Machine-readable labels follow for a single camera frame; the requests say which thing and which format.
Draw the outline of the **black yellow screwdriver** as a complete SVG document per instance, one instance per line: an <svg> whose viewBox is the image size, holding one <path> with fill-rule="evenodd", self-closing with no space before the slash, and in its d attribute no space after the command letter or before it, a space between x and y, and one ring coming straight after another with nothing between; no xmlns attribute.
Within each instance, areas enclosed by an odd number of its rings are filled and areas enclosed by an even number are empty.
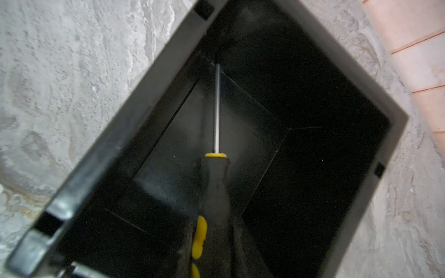
<svg viewBox="0 0 445 278"><path fill-rule="evenodd" d="M202 160L205 190L191 248L191 278L231 276L231 205L226 185L229 159L220 152L221 65L215 64L213 152Z"/></svg>

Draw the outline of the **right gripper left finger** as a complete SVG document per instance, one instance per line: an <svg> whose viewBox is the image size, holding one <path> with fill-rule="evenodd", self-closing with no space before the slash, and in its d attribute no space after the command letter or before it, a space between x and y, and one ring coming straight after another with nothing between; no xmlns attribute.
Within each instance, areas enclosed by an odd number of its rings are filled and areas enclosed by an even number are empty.
<svg viewBox="0 0 445 278"><path fill-rule="evenodd" d="M195 221L186 220L175 237L157 278L189 278L191 273L191 249L195 232Z"/></svg>

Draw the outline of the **black plastic bin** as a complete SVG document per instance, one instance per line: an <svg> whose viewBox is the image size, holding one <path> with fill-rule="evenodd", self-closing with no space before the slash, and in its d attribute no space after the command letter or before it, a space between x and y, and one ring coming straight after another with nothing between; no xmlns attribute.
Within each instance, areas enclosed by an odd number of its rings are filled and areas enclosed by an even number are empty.
<svg viewBox="0 0 445 278"><path fill-rule="evenodd" d="M156 278L197 226L216 63L231 216L274 278L334 277L408 116L300 1L198 1L6 269Z"/></svg>

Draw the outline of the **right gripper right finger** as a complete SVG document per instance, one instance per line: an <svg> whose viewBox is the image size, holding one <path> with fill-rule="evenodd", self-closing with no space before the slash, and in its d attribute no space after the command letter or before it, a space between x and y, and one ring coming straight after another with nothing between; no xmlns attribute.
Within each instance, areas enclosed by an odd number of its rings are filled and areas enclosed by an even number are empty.
<svg viewBox="0 0 445 278"><path fill-rule="evenodd" d="M232 278L273 278L240 215L231 216Z"/></svg>

